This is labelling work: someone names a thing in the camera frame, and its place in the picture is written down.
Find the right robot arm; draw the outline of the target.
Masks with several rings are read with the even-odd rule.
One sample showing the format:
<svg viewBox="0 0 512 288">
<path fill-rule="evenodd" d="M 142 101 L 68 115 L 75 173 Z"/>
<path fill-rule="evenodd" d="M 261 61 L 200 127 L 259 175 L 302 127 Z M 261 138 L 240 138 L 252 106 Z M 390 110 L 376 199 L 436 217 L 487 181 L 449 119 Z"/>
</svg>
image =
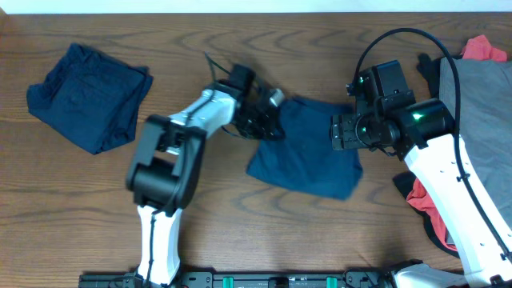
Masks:
<svg viewBox="0 0 512 288">
<path fill-rule="evenodd" d="M 453 239 L 461 274 L 410 260 L 381 287 L 509 287 L 511 230 L 476 175 L 454 118 L 436 98 L 417 102 L 398 61 L 358 70 L 352 114 L 331 119 L 334 150 L 380 150 L 403 161 L 426 188 Z"/>
</svg>

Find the dark navy garment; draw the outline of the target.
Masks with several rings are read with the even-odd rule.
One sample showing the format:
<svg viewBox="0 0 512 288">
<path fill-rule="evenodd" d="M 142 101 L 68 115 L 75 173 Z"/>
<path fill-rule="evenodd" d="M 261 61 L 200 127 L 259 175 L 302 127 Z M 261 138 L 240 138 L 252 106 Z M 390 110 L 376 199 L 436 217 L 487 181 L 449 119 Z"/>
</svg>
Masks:
<svg viewBox="0 0 512 288">
<path fill-rule="evenodd" d="M 26 92 L 30 114 L 76 146 L 100 154 L 135 140 L 153 77 L 91 46 L 72 43 L 44 82 Z"/>
</svg>

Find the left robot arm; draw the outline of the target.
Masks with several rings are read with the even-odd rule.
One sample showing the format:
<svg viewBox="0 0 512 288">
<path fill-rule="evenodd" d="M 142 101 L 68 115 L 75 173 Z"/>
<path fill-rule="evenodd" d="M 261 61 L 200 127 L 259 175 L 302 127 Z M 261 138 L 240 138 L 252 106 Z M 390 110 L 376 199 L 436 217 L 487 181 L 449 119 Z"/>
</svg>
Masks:
<svg viewBox="0 0 512 288">
<path fill-rule="evenodd" d="M 278 118 L 284 99 L 251 68 L 235 64 L 226 79 L 214 79 L 181 112 L 146 119 L 126 175 L 142 228 L 139 287 L 176 283 L 182 212 L 197 188 L 206 141 L 227 125 L 249 140 L 283 138 Z"/>
</svg>

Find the blue denim shorts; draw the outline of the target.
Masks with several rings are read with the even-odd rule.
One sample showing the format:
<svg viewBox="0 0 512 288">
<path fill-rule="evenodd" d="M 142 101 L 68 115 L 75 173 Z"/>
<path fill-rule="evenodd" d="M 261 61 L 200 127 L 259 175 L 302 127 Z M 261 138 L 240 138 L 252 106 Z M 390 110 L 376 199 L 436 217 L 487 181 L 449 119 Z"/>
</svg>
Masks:
<svg viewBox="0 0 512 288">
<path fill-rule="evenodd" d="M 281 107 L 286 137 L 261 141 L 246 173 L 267 184 L 337 200 L 347 200 L 362 177 L 356 150 L 334 150 L 330 121 L 352 106 L 291 98 Z"/>
</svg>

